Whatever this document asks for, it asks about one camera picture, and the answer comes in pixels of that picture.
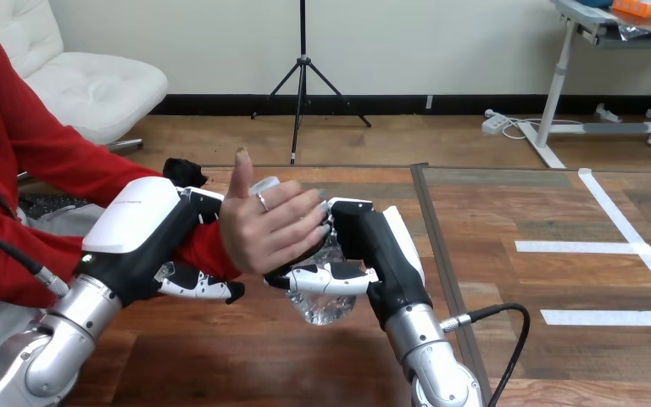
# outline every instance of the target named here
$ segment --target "orange box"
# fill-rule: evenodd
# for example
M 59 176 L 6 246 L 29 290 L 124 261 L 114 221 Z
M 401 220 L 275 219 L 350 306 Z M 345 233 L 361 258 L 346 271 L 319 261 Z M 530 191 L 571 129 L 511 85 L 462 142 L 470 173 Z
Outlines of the orange box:
M 614 0 L 613 9 L 640 17 L 651 17 L 651 0 Z

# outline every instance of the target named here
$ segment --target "fingernail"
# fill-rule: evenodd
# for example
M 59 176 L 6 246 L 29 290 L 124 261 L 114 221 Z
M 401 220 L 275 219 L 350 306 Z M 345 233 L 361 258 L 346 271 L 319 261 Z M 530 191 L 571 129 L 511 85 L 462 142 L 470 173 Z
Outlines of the fingernail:
M 328 206 L 328 201 L 323 201 L 318 205 L 318 210 L 320 211 L 320 214 L 323 215 L 325 218 L 328 215 L 328 211 L 331 209 L 330 206 Z
M 236 164 L 246 164 L 250 159 L 248 151 L 243 147 L 239 147 L 236 151 Z

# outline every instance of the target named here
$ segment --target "black cable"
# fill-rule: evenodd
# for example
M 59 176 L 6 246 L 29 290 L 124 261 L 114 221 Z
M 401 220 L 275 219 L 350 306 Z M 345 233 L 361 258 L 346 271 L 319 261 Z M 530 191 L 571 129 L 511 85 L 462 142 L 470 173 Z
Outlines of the black cable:
M 515 369 L 515 365 L 518 363 L 520 354 L 522 353 L 523 347 L 526 344 L 527 334 L 530 331 L 530 314 L 527 312 L 526 307 L 516 303 L 491 305 L 489 307 L 468 313 L 468 316 L 470 317 L 470 323 L 476 323 L 479 320 L 482 320 L 483 318 L 496 315 L 498 312 L 505 311 L 507 309 L 519 311 L 521 312 L 521 314 L 523 314 L 523 327 L 520 330 L 520 335 L 518 336 L 518 343 L 515 345 L 515 349 L 513 350 L 513 355 L 510 356 L 508 367 L 505 368 L 505 373 L 503 373 L 503 377 L 500 378 L 500 383 L 498 383 L 498 386 L 495 388 L 495 391 L 492 393 L 492 397 L 490 398 L 487 407 L 495 407 L 495 404 L 498 402 L 498 399 L 500 399 L 500 394 L 502 394 L 503 390 L 505 389 L 505 385 L 508 384 L 508 380 L 510 379 L 510 376 L 513 375 L 513 370 Z
M 14 260 L 21 263 L 32 275 L 37 275 L 43 269 L 43 265 L 38 263 L 31 257 L 27 256 L 24 252 L 18 250 L 11 244 L 8 244 L 0 239 L 0 249 L 11 256 Z

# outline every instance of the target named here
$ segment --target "chair leg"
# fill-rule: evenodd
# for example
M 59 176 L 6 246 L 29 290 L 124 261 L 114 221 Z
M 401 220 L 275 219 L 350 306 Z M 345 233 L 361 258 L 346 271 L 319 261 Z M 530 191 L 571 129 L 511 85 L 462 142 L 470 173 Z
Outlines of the chair leg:
M 124 142 L 110 142 L 109 144 L 106 144 L 106 148 L 111 153 L 118 152 L 119 155 L 125 155 L 128 153 L 133 153 L 136 150 L 142 149 L 143 140 L 137 138 L 135 140 L 126 140 Z

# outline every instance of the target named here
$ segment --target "white wall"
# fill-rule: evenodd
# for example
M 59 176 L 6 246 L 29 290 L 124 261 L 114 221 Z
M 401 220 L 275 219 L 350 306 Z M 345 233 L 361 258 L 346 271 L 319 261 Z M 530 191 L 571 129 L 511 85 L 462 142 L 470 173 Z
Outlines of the white wall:
M 149 62 L 169 77 L 170 93 L 268 93 L 299 55 L 298 0 L 51 3 L 68 51 Z M 309 56 L 349 94 L 544 94 L 565 29 L 548 0 L 307 6 Z M 295 91 L 291 80 L 283 92 Z M 330 93 L 314 75 L 309 92 Z M 578 38 L 565 93 L 651 94 L 651 51 L 599 50 Z

